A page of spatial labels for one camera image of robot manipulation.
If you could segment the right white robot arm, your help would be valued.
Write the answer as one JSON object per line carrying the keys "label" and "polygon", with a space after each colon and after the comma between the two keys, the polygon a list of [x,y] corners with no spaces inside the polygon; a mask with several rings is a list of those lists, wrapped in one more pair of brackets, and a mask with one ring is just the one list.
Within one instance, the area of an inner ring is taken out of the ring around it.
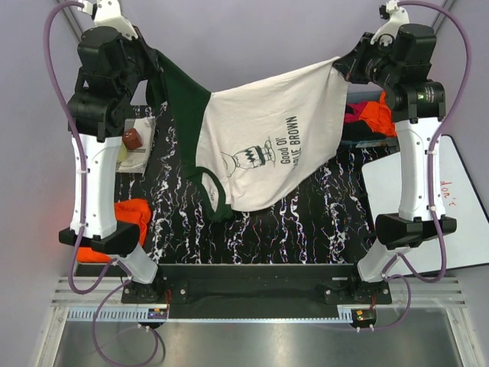
{"label": "right white robot arm", "polygon": [[425,241],[437,239],[440,245],[441,268],[433,280],[446,270],[445,236],[455,232],[457,221],[446,215],[440,192],[439,140],[446,107],[444,86],[429,78],[435,46],[429,26],[384,25],[364,33],[349,54],[333,63],[345,81],[373,83],[384,91],[400,145],[399,209],[375,219],[376,240],[346,286],[356,303],[372,297],[374,285],[389,281],[398,261],[413,270],[406,254]]}

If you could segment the white green Charlie Brown t-shirt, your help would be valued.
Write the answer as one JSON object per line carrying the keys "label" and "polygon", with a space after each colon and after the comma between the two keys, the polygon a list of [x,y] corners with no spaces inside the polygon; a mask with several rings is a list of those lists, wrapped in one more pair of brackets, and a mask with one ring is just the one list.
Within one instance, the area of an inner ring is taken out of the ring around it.
{"label": "white green Charlie Brown t-shirt", "polygon": [[335,156],[348,85],[333,60],[219,92],[157,61],[147,102],[170,107],[183,175],[210,220],[272,206]]}

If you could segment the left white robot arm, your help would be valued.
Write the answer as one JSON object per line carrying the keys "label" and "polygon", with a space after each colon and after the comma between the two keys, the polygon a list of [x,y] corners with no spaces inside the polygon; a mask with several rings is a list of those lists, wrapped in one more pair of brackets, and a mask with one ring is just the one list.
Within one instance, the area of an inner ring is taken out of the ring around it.
{"label": "left white robot arm", "polygon": [[71,223],[59,240],[107,255],[139,283],[138,293],[155,303],[164,296],[165,284],[141,247],[138,226],[116,219],[114,189],[131,101],[140,82],[159,77],[157,52],[140,31],[130,35],[110,26],[86,31],[77,52],[81,66],[67,103],[76,197]]}

